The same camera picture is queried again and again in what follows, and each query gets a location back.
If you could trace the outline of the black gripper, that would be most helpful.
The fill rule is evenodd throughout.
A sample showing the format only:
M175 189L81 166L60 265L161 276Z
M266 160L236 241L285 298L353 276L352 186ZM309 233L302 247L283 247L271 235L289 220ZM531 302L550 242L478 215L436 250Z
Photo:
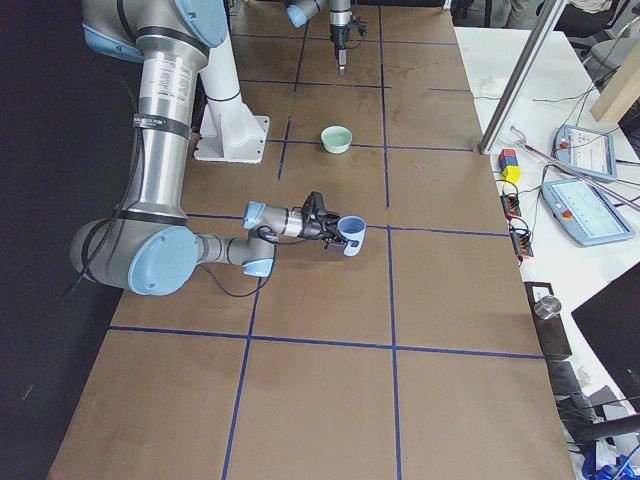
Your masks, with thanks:
M346 74L347 64L347 42L350 39L350 24L331 24L330 39L335 47L335 60L338 75L343 77Z
M338 253L359 253L361 242L359 240L340 241L337 223L340 215L335 212L326 214L302 213L302 229L299 233L301 239L324 240L324 248Z

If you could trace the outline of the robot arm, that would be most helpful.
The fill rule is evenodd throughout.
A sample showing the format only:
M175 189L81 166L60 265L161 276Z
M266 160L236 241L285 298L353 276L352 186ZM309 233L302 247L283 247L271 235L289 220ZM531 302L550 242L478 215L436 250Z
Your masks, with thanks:
M329 13L330 40L334 46L336 69L339 76L346 74L347 42L350 39L353 13L349 0L291 0L285 1L287 17L295 28L305 26L315 15Z
M316 192L292 209L249 202L246 238L188 228L181 207L187 156L258 163L269 128L269 119L242 99L222 2L86 1L82 12L87 45L140 63L142 76L123 197L109 218L83 226L71 244L81 278L161 296L210 263L267 277L281 237L320 240L347 256L360 252L365 222L327 210Z

